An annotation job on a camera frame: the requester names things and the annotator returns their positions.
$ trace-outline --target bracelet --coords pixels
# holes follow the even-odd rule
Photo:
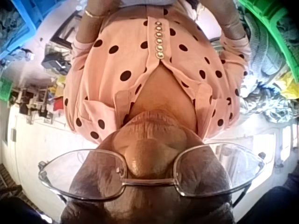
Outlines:
[[[87,9],[85,9],[86,15],[89,17],[95,18],[95,19],[104,19],[106,16],[105,15],[94,15],[91,12],[89,12]]]

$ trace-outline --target green plastic crate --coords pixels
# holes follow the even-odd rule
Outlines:
[[[295,81],[299,82],[299,62],[288,49],[281,36],[277,22],[288,14],[287,9],[278,0],[239,0],[256,18],[258,18],[271,33],[292,71]]]
[[[0,79],[0,100],[9,101],[10,92],[13,87],[13,82],[7,78]]]

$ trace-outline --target glasses lens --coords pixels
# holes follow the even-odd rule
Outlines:
[[[248,149],[234,144],[209,144],[186,150],[177,158],[174,173],[186,196],[213,196],[247,186],[265,167]]]
[[[65,196],[83,200],[107,199],[118,195],[126,163],[104,150],[78,150],[61,155],[39,173],[40,180]]]

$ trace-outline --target hand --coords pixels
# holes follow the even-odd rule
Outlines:
[[[116,10],[120,2],[121,0],[88,0],[86,9],[93,15],[107,15]]]
[[[199,0],[215,16],[220,25],[229,25],[239,21],[239,13],[233,0]]]

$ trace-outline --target nose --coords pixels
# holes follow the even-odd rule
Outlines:
[[[178,151],[155,139],[146,139],[128,146],[124,157],[130,173],[136,178],[166,178],[165,173]]]

